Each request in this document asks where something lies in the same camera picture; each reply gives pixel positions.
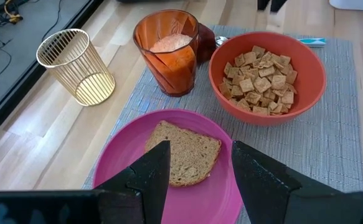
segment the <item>whole wheat bread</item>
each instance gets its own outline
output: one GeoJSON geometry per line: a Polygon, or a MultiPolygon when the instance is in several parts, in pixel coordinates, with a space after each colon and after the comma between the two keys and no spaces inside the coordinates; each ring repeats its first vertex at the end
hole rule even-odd
{"type": "Polygon", "coordinates": [[[209,176],[221,149],[221,141],[161,121],[145,144],[145,152],[170,140],[170,179],[173,187],[197,184],[209,176]]]}

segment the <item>orange bowl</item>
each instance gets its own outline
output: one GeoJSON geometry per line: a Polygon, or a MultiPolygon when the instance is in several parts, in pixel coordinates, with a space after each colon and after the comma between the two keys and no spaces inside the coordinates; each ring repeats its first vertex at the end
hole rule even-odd
{"type": "Polygon", "coordinates": [[[223,108],[236,118],[250,124],[270,126],[284,123],[314,106],[323,95],[326,86],[325,69],[317,55],[300,41],[287,35],[272,32],[251,32],[232,37],[223,43],[212,55],[209,64],[209,78],[214,94],[223,108]],[[257,45],[277,55],[291,57],[291,64],[298,72],[293,86],[298,91],[289,113],[279,116],[255,114],[231,104],[219,91],[218,86],[225,76],[227,62],[233,64],[236,56],[252,51],[257,45]]]}

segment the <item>gray woven placemat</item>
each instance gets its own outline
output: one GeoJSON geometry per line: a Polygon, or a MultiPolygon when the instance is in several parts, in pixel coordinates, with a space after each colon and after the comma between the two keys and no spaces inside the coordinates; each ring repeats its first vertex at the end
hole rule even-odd
{"type": "MultiPolygon", "coordinates": [[[[249,31],[226,26],[212,28],[216,35],[226,37],[249,31]]],[[[324,48],[313,50],[326,68],[325,94],[313,108],[288,123],[259,127],[233,118],[213,94],[208,63],[197,70],[195,88],[181,98],[164,95],[146,68],[108,139],[137,116],[158,109],[183,108],[203,114],[219,124],[232,139],[241,140],[324,184],[344,192],[363,190],[352,45],[345,40],[328,39],[324,48]]],[[[92,187],[92,178],[93,170],[84,189],[92,187]]],[[[250,223],[244,208],[237,223],[250,223]]]]}

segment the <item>gold wire basket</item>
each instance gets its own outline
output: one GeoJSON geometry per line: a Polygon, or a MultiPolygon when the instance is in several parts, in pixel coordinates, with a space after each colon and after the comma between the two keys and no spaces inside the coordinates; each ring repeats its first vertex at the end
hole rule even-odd
{"type": "Polygon", "coordinates": [[[115,79],[83,30],[51,35],[40,44],[36,57],[83,106],[104,102],[115,89],[115,79]]]}

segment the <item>plate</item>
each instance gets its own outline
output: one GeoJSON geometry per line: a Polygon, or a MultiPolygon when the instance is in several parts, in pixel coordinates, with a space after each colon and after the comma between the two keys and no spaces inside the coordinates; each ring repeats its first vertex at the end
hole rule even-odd
{"type": "Polygon", "coordinates": [[[104,149],[95,171],[94,187],[141,157],[145,142],[162,120],[222,141],[219,157],[208,178],[189,187],[169,186],[162,223],[235,223],[242,199],[232,169],[232,140],[219,125],[192,111],[158,110],[127,124],[104,149]]]}

